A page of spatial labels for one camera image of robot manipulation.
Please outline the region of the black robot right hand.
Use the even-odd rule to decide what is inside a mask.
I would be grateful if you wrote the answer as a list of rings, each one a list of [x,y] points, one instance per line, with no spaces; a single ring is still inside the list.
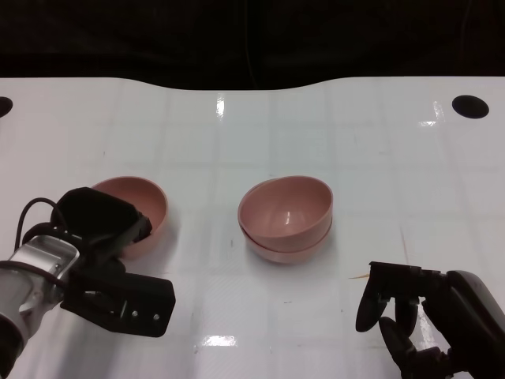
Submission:
[[[419,351],[410,340],[424,310],[450,347]],[[504,376],[504,313],[484,282],[471,272],[445,273],[373,261],[355,327],[375,325],[403,378]]]

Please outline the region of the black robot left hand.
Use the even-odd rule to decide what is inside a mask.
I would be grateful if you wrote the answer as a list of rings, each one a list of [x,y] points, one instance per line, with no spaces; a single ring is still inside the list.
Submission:
[[[56,203],[50,223],[79,240],[74,271],[126,271],[122,251],[147,238],[150,219],[134,205],[89,187],[72,189]]]

